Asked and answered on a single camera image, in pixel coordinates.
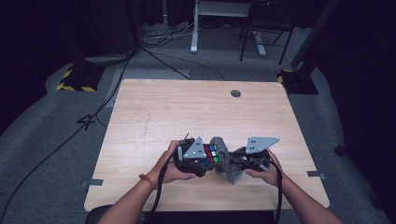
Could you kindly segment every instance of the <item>black cable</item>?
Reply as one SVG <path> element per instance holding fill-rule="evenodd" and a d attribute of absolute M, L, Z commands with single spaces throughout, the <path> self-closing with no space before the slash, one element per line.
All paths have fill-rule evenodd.
<path fill-rule="evenodd" d="M 150 44 L 150 43 L 146 43 L 148 40 L 150 40 L 151 38 L 156 38 L 157 36 L 154 37 L 148 37 L 147 39 L 145 39 L 145 43 L 143 44 L 144 47 L 146 48 L 158 48 L 158 47 L 163 47 L 165 45 L 167 45 L 169 42 L 173 41 L 173 40 L 179 40 L 182 39 L 184 37 L 186 37 L 187 35 L 192 35 L 192 33 L 190 34 L 185 34 L 183 35 L 182 33 L 184 33 L 185 31 L 190 30 L 190 27 L 186 27 L 184 29 L 182 29 L 181 32 L 179 32 L 178 34 L 174 31 L 171 34 L 165 35 L 159 35 L 158 40 L 157 40 L 157 44 Z"/>
<path fill-rule="evenodd" d="M 271 164 L 273 164 L 276 168 L 276 174 L 277 174 L 277 209 L 276 209 L 276 218 L 275 218 L 275 223 L 279 223 L 280 219 L 280 211 L 282 210 L 282 179 L 283 175 L 282 172 L 280 171 L 279 167 L 276 165 L 274 160 L 271 158 L 270 160 Z"/>
<path fill-rule="evenodd" d="M 107 125 L 105 125 L 104 123 L 102 123 L 102 121 L 99 120 L 99 117 L 98 117 L 97 114 L 96 114 L 96 120 L 97 120 L 100 124 L 102 124 L 102 126 L 107 127 Z"/>
<path fill-rule="evenodd" d="M 157 195 L 155 197 L 155 202 L 154 205 L 152 205 L 151 211 L 143 220 L 143 223 L 147 223 L 148 220 L 151 218 L 151 216 L 154 214 L 155 210 L 157 209 L 158 202 L 160 201 L 161 198 L 161 192 L 163 191 L 163 178 L 165 176 L 166 170 L 168 169 L 168 164 L 170 163 L 170 160 L 173 158 L 176 151 L 177 151 L 177 147 L 175 147 L 172 154 L 169 156 L 169 158 L 166 160 L 165 164 L 161 168 L 160 174 L 158 175 L 158 184 L 157 184 L 158 189 L 157 189 Z"/>
<path fill-rule="evenodd" d="M 217 74 L 219 74 L 219 76 L 221 76 L 222 77 L 222 79 L 225 81 L 225 77 L 218 71 L 218 70 L 216 70 L 216 69 L 214 69 L 213 67 L 210 67 L 210 66 L 207 66 L 207 65 L 204 65 L 204 64 L 202 64 L 202 63 L 196 63 L 196 62 L 193 62 L 193 61 L 189 61 L 189 60 L 185 60 L 185 59 L 180 59 L 180 58 L 178 58 L 178 57 L 173 57 L 173 56 L 169 56 L 169 55 L 166 55 L 166 54 L 162 54 L 162 53 L 156 53 L 156 52 L 151 52 L 152 54 L 159 54 L 159 55 L 162 55 L 162 56 L 164 56 L 164 57 L 168 57 L 168 58 L 174 58 L 174 59 L 178 59 L 178 60 L 181 60 L 181 61 L 183 61 L 183 62 L 187 62 L 187 63 L 195 63 L 195 64 L 198 64 L 198 65 L 201 65 L 201 66 L 203 66 L 203 67 L 206 67 L 206 68 L 209 68 L 209 69 L 212 69 L 213 71 L 215 71 Z"/>
<path fill-rule="evenodd" d="M 23 183 L 32 175 L 32 173 L 34 171 L 36 171 L 48 158 L 50 158 L 53 154 L 55 154 L 57 151 L 59 151 L 59 149 L 61 149 L 64 145 L 66 145 L 74 136 L 76 136 L 77 133 L 79 133 L 79 131 L 81 131 L 88 123 L 90 123 L 90 121 L 96 117 L 96 115 L 105 107 L 105 105 L 110 101 L 110 99 L 113 97 L 113 95 L 115 94 L 117 88 L 120 85 L 120 82 L 122 81 L 122 77 L 123 77 L 123 73 L 125 72 L 125 68 L 127 66 L 127 64 L 129 63 L 129 61 L 131 61 L 131 59 L 133 58 L 134 52 L 131 55 L 131 57 L 128 59 L 128 61 L 125 63 L 122 72 L 120 74 L 120 79 L 116 85 L 116 87 L 114 88 L 113 92 L 102 102 L 102 104 L 99 106 L 99 108 L 96 110 L 96 112 L 92 115 L 89 116 L 88 120 L 82 124 L 74 133 L 72 133 L 72 135 L 70 135 L 65 141 L 63 141 L 58 147 L 56 147 L 55 149 L 53 149 L 51 151 L 51 153 L 46 156 L 43 160 L 41 160 L 41 162 L 39 162 L 24 178 L 23 180 L 20 182 L 20 184 L 18 184 L 18 186 L 12 191 L 11 195 L 9 196 L 6 205 L 4 206 L 2 215 L 0 216 L 0 224 L 3 223 L 4 217 L 6 216 L 6 212 L 7 209 L 12 201 L 12 199 L 14 198 L 15 194 L 18 192 L 18 190 L 21 188 L 21 186 L 23 185 Z"/>
<path fill-rule="evenodd" d="M 130 57 L 129 54 L 130 54 L 130 52 L 125 54 L 125 56 L 123 58 L 120 58 L 120 59 L 108 60 L 108 61 L 104 61 L 104 62 L 89 62 L 89 63 L 92 64 L 93 66 L 96 66 L 96 67 L 99 67 L 99 66 L 100 67 L 112 66 L 112 65 L 119 64 L 119 63 L 125 63 Z M 106 57 L 106 56 L 112 57 L 114 55 L 101 55 L 101 57 Z"/>
<path fill-rule="evenodd" d="M 184 78 L 186 78 L 187 80 L 191 80 L 189 77 L 186 77 L 184 74 L 182 74 L 181 72 L 177 71 L 176 68 L 172 67 L 171 65 L 165 63 L 163 60 L 159 59 L 157 56 L 155 56 L 153 53 L 151 53 L 150 51 L 146 50 L 145 48 L 142 48 L 143 51 L 147 52 L 149 55 L 151 55 L 152 57 L 154 57 L 155 59 L 157 59 L 160 63 L 163 63 L 164 65 L 166 65 L 167 67 L 171 68 L 172 70 L 174 70 L 175 72 L 181 74 Z"/>

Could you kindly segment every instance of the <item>metal bracket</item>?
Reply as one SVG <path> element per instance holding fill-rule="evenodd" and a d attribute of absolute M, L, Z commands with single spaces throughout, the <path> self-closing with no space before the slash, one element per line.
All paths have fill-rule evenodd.
<path fill-rule="evenodd" d="M 204 143 L 201 137 L 198 137 L 190 148 L 184 153 L 184 159 L 204 159 L 206 158 Z"/>
<path fill-rule="evenodd" d="M 79 186 L 82 189 L 88 189 L 90 186 L 102 186 L 103 181 L 104 181 L 103 179 L 92 179 L 89 182 L 86 180 L 83 180 Z"/>
<path fill-rule="evenodd" d="M 278 137 L 249 137 L 247 140 L 247 154 L 262 152 L 271 145 L 279 142 Z"/>
<path fill-rule="evenodd" d="M 327 176 L 325 174 L 321 174 L 319 171 L 307 171 L 306 172 L 309 177 L 320 177 L 320 179 L 327 179 Z"/>

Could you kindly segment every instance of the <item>wrist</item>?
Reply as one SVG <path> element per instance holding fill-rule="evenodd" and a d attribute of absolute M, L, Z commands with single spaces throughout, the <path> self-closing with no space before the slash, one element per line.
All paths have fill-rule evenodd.
<path fill-rule="evenodd" d="M 146 175 L 141 174 L 139 175 L 139 178 L 141 181 L 146 182 L 147 184 L 150 184 L 153 189 L 158 188 L 158 176 L 148 172 Z"/>

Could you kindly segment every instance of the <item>rubik's cube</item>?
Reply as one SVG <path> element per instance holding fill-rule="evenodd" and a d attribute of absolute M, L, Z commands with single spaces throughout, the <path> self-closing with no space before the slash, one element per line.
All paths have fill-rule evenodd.
<path fill-rule="evenodd" d="M 206 158 L 203 161 L 203 165 L 215 165 L 220 162 L 220 157 L 216 146 L 204 144 Z"/>

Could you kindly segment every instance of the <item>table leg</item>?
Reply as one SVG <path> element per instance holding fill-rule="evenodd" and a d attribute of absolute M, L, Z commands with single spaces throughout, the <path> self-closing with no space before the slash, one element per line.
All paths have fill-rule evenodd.
<path fill-rule="evenodd" d="M 252 31 L 254 40 L 256 41 L 257 50 L 260 53 L 260 56 L 267 55 L 265 51 L 264 45 L 262 44 L 262 38 L 260 37 L 261 32 Z"/>
<path fill-rule="evenodd" d="M 191 53 L 196 53 L 198 51 L 198 15 L 199 15 L 199 0 L 195 0 L 194 8 L 194 29 L 192 31 L 191 40 Z"/>

